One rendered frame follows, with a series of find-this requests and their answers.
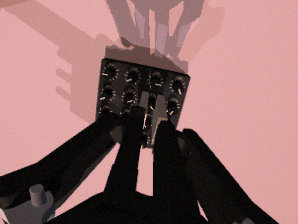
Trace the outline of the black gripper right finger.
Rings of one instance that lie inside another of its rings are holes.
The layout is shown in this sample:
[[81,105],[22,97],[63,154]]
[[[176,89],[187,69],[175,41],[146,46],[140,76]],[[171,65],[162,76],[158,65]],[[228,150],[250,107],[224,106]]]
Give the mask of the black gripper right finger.
[[167,224],[206,224],[198,202],[210,224],[279,224],[249,198],[197,132],[175,129],[162,95],[153,111],[151,144],[153,196],[165,195]]

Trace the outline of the black knob box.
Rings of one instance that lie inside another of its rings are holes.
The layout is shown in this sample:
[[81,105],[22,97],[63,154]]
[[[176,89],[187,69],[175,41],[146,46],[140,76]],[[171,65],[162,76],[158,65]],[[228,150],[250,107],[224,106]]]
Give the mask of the black knob box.
[[104,58],[101,60],[95,121],[111,112],[119,114],[121,119],[128,119],[131,107],[139,106],[142,91],[149,92],[141,149],[153,149],[152,116],[157,95],[165,97],[166,110],[177,128],[190,79],[188,74],[180,72]]

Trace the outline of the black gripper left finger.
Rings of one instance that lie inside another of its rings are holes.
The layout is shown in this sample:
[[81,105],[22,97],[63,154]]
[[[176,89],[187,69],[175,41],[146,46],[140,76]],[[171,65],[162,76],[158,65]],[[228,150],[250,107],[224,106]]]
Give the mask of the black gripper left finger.
[[4,224],[43,224],[53,219],[117,142],[120,147],[92,224],[133,224],[148,96],[142,91],[140,104],[131,107],[128,119],[107,113],[37,163],[0,176]]

